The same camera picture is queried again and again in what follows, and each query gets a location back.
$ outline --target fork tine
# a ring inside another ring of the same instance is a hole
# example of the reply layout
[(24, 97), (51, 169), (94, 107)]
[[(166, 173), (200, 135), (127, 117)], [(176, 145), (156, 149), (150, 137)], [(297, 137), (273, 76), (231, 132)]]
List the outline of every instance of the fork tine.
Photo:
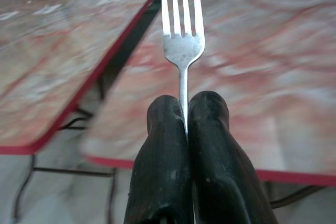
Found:
[(169, 23), (169, 13), (168, 13), (168, 2), (167, 0), (161, 0), (161, 9), (162, 9), (162, 28), (163, 35), (170, 35), (170, 23)]
[(179, 3), (177, 0), (173, 0), (173, 13), (174, 13), (174, 32), (176, 35), (181, 35)]
[(195, 30), (196, 30), (196, 34), (204, 37), (201, 0), (194, 0), (194, 5), (195, 5)]
[(188, 0), (183, 0), (184, 32), (191, 35), (191, 22)]

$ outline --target tabletop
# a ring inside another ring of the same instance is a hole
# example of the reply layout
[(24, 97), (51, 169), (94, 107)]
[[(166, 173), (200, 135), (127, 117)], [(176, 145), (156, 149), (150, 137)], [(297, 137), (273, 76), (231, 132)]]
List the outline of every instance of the tabletop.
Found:
[(152, 0), (0, 9), (0, 153), (32, 154), (97, 79)]
[[(336, 0), (202, 0), (202, 8), (205, 51), (190, 67), (189, 98), (214, 90), (226, 100), (230, 131), (261, 179), (336, 185)], [(161, 22), (158, 14), (82, 143), (97, 164), (131, 168), (148, 106), (178, 97)]]

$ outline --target table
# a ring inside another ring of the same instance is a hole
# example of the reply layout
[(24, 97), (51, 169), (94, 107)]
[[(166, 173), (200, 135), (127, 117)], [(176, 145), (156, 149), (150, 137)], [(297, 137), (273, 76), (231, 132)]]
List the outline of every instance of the table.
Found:
[(151, 1), (0, 9), (0, 154), (33, 154), (50, 140)]
[[(335, 186), (336, 1), (202, 0), (202, 7), (205, 52), (190, 67), (190, 97), (202, 90), (223, 96), (230, 130), (260, 179)], [(178, 97), (178, 72), (163, 57), (158, 14), (82, 153), (132, 168), (147, 137), (148, 106), (163, 94)]]

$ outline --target floor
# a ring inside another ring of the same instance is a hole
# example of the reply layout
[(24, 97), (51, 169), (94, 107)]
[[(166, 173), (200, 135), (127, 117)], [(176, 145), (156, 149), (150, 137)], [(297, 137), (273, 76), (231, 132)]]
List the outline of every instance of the floor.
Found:
[[(141, 30), (149, 24), (154, 13), (149, 14)], [(135, 45), (139, 38), (132, 38)], [(116, 59), (117, 65), (125, 62), (131, 52), (129, 44)], [(106, 80), (111, 83), (116, 65), (107, 68)], [(87, 93), (81, 106), (92, 112), (99, 107), (97, 87)], [(88, 164), (78, 152), (81, 131), (61, 131), (37, 157), (38, 166), (109, 171), (107, 168)], [(14, 196), (27, 173), (29, 157), (0, 155), (0, 224), (11, 223)], [(113, 198), (113, 223), (122, 224), (127, 205), (130, 170), (119, 169)], [(74, 176), (50, 173), (35, 173), (22, 200), (20, 224), (103, 224), (111, 180), (109, 178)], [(300, 185), (274, 185), (275, 198), (283, 197), (299, 189)], [(280, 224), (332, 224), (336, 219), (336, 190), (327, 188), (295, 204), (276, 209)]]

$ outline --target metal table leg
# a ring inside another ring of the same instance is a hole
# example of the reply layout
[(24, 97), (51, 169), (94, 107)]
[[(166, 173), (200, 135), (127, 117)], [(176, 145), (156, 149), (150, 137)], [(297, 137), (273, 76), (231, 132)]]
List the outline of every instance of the metal table leg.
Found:
[(89, 112), (89, 111), (87, 111), (87, 110), (85, 110), (85, 109), (82, 109), (82, 108), (80, 108), (80, 107), (77, 107), (77, 108), (76, 108), (76, 111), (77, 111), (79, 114), (82, 114), (82, 115), (84, 115), (84, 116), (86, 116), (86, 117), (88, 117), (88, 118), (91, 118), (91, 117), (94, 116), (93, 113), (91, 113), (91, 112)]
[(273, 200), (273, 185), (272, 182), (266, 181), (265, 182), (265, 191), (268, 201)]
[(15, 198), (14, 209), (13, 209), (13, 213), (12, 213), (12, 222), (13, 223), (18, 223), (19, 220), (20, 220), (20, 201), (21, 201), (21, 198), (22, 198), (22, 195), (23, 195), (23, 192), (24, 192), (26, 186), (28, 185), (31, 177), (33, 176), (34, 167), (35, 167), (35, 155), (32, 155), (30, 157), (29, 172), (27, 174), (27, 177), (26, 177), (25, 181), (21, 185), (21, 188), (20, 188), (20, 190), (19, 190), (19, 192), (18, 192), (18, 194), (16, 195), (16, 198)]
[(107, 200), (107, 207), (106, 207), (106, 223), (107, 224), (112, 224), (113, 220), (112, 220), (112, 200), (113, 200), (113, 194), (114, 194), (114, 189), (115, 189), (115, 177), (117, 176), (117, 169), (113, 168), (112, 169), (112, 173), (111, 173), (111, 186), (110, 186), (110, 193), (109, 193), (109, 197)]
[(284, 207), (287, 206), (289, 204), (292, 204), (298, 200), (301, 200), (311, 194), (314, 194), (322, 189), (324, 189), (325, 187), (323, 186), (307, 186), (301, 190), (298, 190), (297, 192), (282, 198), (282, 199), (278, 199), (278, 200), (274, 200), (271, 201), (269, 204), (271, 205), (272, 209), (276, 209), (276, 208), (280, 208), (280, 207)]

